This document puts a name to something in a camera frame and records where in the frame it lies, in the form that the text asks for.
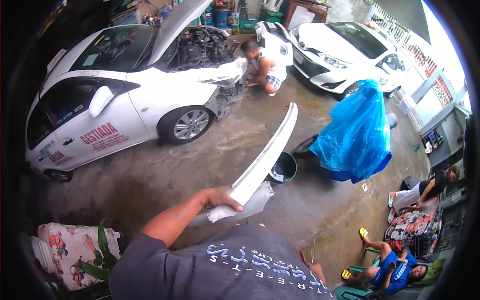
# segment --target motorcycle tire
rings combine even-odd
[[[317,139],[317,134],[301,142],[294,150],[293,156],[298,159],[308,159],[315,157],[315,153],[309,150],[310,146]]]

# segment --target crouching man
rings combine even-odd
[[[246,86],[258,85],[265,80],[265,92],[269,96],[274,96],[287,77],[287,68],[280,62],[276,63],[275,55],[268,53],[254,41],[244,42],[240,49],[249,60],[249,67],[252,70]]]

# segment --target plaid shorts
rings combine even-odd
[[[280,88],[280,86],[282,85],[282,82],[280,79],[276,78],[276,77],[273,77],[273,76],[270,76],[268,75],[266,78],[265,78],[265,81],[267,81],[268,83],[270,83],[271,85],[273,85],[273,87],[278,90]]]

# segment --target white pants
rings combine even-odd
[[[396,192],[397,201],[393,203],[393,208],[398,212],[402,207],[413,205],[420,198],[420,182],[411,190]]]

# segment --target yellow slipper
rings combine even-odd
[[[365,241],[365,237],[367,236],[368,231],[365,228],[362,227],[359,230],[359,234],[361,236],[361,239]]]
[[[350,273],[347,269],[342,271],[342,278],[345,280],[348,280],[348,278],[352,276],[352,273]]]

